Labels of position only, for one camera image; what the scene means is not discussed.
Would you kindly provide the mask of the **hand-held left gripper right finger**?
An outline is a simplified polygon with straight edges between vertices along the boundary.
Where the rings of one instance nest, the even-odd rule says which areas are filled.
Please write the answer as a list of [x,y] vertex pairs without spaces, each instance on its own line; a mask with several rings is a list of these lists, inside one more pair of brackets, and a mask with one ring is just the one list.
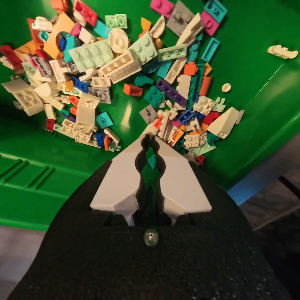
[[161,173],[159,188],[163,200],[162,211],[171,219],[172,225],[179,216],[210,212],[212,206],[190,162],[159,137],[155,137],[153,149]]

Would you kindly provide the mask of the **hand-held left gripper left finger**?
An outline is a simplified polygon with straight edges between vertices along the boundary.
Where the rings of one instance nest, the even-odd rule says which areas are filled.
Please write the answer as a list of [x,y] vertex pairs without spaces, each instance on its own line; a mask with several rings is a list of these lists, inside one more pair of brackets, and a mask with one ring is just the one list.
[[93,210],[122,215],[134,226],[133,215],[141,211],[144,180],[142,170],[147,164],[150,135],[143,134],[111,162],[91,204]]

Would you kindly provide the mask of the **green plastic bin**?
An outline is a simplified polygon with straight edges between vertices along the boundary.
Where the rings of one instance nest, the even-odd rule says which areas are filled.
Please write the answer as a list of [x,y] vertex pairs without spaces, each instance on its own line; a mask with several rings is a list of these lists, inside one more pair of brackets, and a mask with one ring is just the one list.
[[[101,22],[105,15],[126,14],[128,36],[136,41],[141,17],[155,24],[160,15],[151,1],[82,1]],[[229,136],[205,154],[202,169],[229,190],[261,161],[299,132],[299,54],[283,59],[267,52],[281,44],[299,51],[299,1],[223,1],[227,19],[214,34],[220,41],[212,66],[208,97],[225,98],[225,110],[245,113]],[[6,42],[18,48],[32,38],[27,18],[52,19],[51,1],[1,1],[8,28]],[[1,64],[1,82],[13,70]],[[231,84],[229,92],[222,85]],[[1,225],[47,231],[70,195],[118,152],[105,151],[63,134],[43,134],[43,125],[28,128],[33,118],[17,109],[1,85]],[[111,109],[122,150],[135,141],[147,124],[139,112],[148,104],[143,97],[123,99],[125,117]]]

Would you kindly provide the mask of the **pile of colourful toy bricks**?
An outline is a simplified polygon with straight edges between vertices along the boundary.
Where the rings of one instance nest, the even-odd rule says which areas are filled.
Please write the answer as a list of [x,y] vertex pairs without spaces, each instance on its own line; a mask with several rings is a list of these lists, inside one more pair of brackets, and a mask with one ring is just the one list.
[[148,107],[140,112],[152,111],[156,135],[163,126],[156,113],[157,107],[167,96],[188,108],[194,104],[190,96],[181,96],[167,87],[172,79],[160,76],[157,83],[147,77],[177,59],[172,71],[178,77],[185,65],[185,75],[190,67],[196,73],[192,47],[201,41],[199,36],[214,37],[216,29],[227,19],[227,4],[223,1],[206,1],[203,11],[193,14],[182,1],[173,5],[170,1],[152,1],[151,8],[160,14],[160,19],[151,28],[143,29],[136,41],[131,41],[126,32],[126,14],[105,16],[103,24],[98,15],[84,2],[73,3],[71,17],[68,1],[51,1],[57,10],[53,19],[37,17],[28,19],[31,41],[14,48],[4,43],[12,29],[1,15],[1,63],[14,71],[9,82],[1,82],[6,93],[11,95],[17,109],[28,118],[33,118],[27,127],[44,127],[46,132],[63,134],[76,142],[105,148],[111,151],[113,144],[119,150],[119,139],[113,137],[110,126],[111,109],[118,118],[125,117],[123,99],[141,98]]

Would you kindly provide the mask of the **white curved toy brick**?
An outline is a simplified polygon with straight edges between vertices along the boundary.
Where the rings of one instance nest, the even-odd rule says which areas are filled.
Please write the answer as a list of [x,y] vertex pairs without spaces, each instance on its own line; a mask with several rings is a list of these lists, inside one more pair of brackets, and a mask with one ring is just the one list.
[[298,51],[290,51],[287,47],[283,47],[282,45],[273,45],[270,46],[267,50],[269,54],[275,55],[277,57],[281,57],[284,59],[294,59],[298,55]]

